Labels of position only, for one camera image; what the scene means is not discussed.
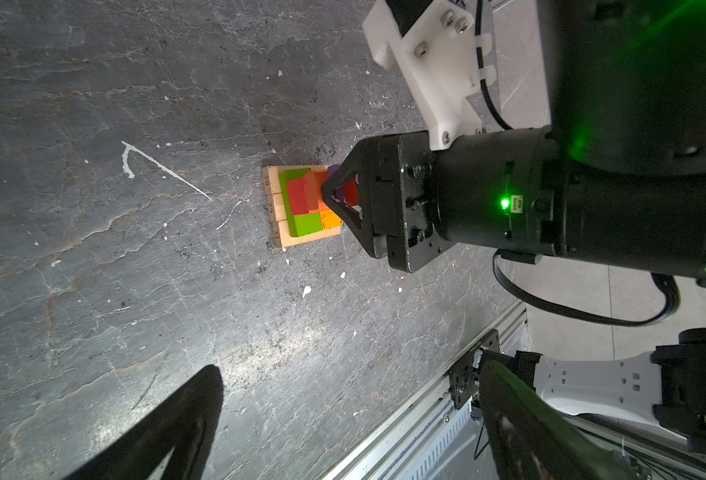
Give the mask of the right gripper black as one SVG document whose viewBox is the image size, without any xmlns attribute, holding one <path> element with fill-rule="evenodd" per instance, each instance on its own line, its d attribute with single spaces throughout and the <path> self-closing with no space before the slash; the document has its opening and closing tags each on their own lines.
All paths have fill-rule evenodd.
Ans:
<svg viewBox="0 0 706 480">
<path fill-rule="evenodd" d="M 358 178 L 359 208 L 332 198 L 366 253 L 414 273 L 454 244 L 563 252 L 563 160 L 550 128 L 463 136 L 433 152 L 425 132 L 358 142 L 335 175 Z"/>
</svg>

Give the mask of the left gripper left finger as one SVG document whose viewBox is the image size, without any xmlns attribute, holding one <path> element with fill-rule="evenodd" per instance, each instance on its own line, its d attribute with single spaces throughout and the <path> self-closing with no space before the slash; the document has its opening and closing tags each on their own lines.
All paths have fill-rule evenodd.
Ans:
<svg viewBox="0 0 706 480">
<path fill-rule="evenodd" d="M 200 479 L 223 402 L 220 369 L 207 365 L 69 479 Z"/>
</svg>

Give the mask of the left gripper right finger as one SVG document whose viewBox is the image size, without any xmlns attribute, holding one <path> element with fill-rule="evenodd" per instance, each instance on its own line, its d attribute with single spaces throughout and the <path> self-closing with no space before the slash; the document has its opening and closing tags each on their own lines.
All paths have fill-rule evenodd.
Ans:
<svg viewBox="0 0 706 480">
<path fill-rule="evenodd" d="M 501 363 L 479 374 L 479 400 L 501 479 L 634 479 Z"/>
</svg>

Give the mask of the small red cube block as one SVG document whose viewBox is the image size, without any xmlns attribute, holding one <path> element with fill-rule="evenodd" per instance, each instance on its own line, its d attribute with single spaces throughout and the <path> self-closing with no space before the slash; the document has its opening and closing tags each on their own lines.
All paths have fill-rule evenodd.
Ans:
<svg viewBox="0 0 706 480">
<path fill-rule="evenodd" d="M 347 205 L 351 207 L 359 205 L 358 184 L 355 178 L 352 178 L 344 184 L 342 192 L 343 200 Z"/>
</svg>

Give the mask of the yellow-orange wood block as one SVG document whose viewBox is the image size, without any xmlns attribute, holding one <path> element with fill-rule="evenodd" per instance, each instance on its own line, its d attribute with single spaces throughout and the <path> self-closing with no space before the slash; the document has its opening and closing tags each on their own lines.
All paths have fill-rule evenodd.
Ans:
<svg viewBox="0 0 706 480">
<path fill-rule="evenodd" d="M 325 209 L 320 211 L 319 218 L 321 220 L 323 230 L 335 229 L 341 227 L 344 224 L 343 220 L 331 209 Z"/>
</svg>

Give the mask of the red arch wood block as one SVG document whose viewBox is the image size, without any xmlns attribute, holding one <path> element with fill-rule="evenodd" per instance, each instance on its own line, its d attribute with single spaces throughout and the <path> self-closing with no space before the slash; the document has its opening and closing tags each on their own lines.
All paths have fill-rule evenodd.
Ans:
<svg viewBox="0 0 706 480">
<path fill-rule="evenodd" d="M 319 213 L 323 202 L 320 193 L 319 174 L 306 172 L 302 177 L 287 182 L 287 193 L 293 215 Z"/>
</svg>

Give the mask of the green rectangular block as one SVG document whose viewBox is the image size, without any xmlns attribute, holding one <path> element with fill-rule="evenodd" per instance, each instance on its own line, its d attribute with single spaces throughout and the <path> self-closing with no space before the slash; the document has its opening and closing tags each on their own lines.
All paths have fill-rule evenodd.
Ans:
<svg viewBox="0 0 706 480">
<path fill-rule="evenodd" d="M 319 213 L 297 215 L 294 213 L 293 207 L 291 206 L 287 185 L 290 181 L 304 177 L 308 172 L 311 172 L 310 168 L 284 170 L 278 174 L 281 194 L 284 201 L 284 210 L 286 212 L 291 237 L 303 237 L 323 230 Z"/>
</svg>

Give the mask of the natural wood block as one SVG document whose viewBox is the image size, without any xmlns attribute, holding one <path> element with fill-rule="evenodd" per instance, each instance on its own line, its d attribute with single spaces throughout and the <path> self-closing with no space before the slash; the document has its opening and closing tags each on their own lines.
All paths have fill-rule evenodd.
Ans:
<svg viewBox="0 0 706 480">
<path fill-rule="evenodd" d="M 263 185 L 265 194 L 272 196 L 281 192 L 280 181 L 278 175 L 284 171 L 309 169 L 314 172 L 326 171 L 327 165 L 283 165 L 283 166 L 267 166 L 262 169 Z"/>
<path fill-rule="evenodd" d="M 287 213 L 283 195 L 281 193 L 274 193 L 267 195 L 266 198 L 271 220 L 276 223 L 286 221 Z"/>
<path fill-rule="evenodd" d="M 274 234 L 274 243 L 277 248 L 289 248 L 305 243 L 322 240 L 325 238 L 338 236 L 342 233 L 342 228 L 336 227 L 329 230 L 321 230 L 319 232 L 311 233 L 300 237 L 292 237 L 290 235 L 288 222 L 286 220 L 273 222 L 272 228 Z"/>
</svg>

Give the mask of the purple small block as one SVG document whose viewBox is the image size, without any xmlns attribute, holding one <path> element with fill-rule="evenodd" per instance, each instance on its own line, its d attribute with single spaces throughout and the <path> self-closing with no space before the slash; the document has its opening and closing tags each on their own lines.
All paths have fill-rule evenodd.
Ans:
<svg viewBox="0 0 706 480">
<path fill-rule="evenodd" d="M 338 203 L 344 203 L 345 202 L 344 184 L 341 183 L 339 180 L 336 180 L 336 178 L 335 178 L 335 175 L 340 170 L 340 168 L 341 168 L 340 164 L 333 164 L 328 167 L 328 169 L 327 169 L 327 173 L 328 173 L 327 182 L 330 183 L 333 187 L 332 198 Z"/>
</svg>

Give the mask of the orange-red wood block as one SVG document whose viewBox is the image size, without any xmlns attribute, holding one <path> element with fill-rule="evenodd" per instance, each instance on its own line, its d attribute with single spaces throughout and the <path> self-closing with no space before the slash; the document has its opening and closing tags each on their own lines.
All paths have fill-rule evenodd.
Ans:
<svg viewBox="0 0 706 480">
<path fill-rule="evenodd" d="M 327 170 L 313 170 L 312 176 L 307 180 L 308 207 L 311 213 L 328 210 L 329 207 L 323 200 L 322 187 L 328 179 Z"/>
</svg>

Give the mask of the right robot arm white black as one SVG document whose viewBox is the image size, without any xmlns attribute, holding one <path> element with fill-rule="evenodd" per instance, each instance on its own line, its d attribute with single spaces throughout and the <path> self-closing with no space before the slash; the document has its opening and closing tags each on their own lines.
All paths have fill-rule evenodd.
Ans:
<svg viewBox="0 0 706 480">
<path fill-rule="evenodd" d="M 706 288 L 706 1 L 543 1 L 551 107 L 486 133 L 483 12 L 378 1 L 363 30 L 422 131 L 359 141 L 322 188 L 366 252 L 412 273 L 456 244 L 493 261 L 565 258 L 648 272 L 658 324 L 680 277 Z"/>
</svg>

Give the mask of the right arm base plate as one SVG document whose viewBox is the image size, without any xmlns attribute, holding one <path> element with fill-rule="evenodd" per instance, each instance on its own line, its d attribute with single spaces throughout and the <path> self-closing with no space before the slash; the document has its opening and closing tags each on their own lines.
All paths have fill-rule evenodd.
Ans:
<svg viewBox="0 0 706 480">
<path fill-rule="evenodd" d="M 456 410 L 460 410 L 478 392 L 478 371 L 486 350 L 500 351 L 497 329 L 491 329 L 482 335 L 449 369 L 449 393 Z"/>
</svg>

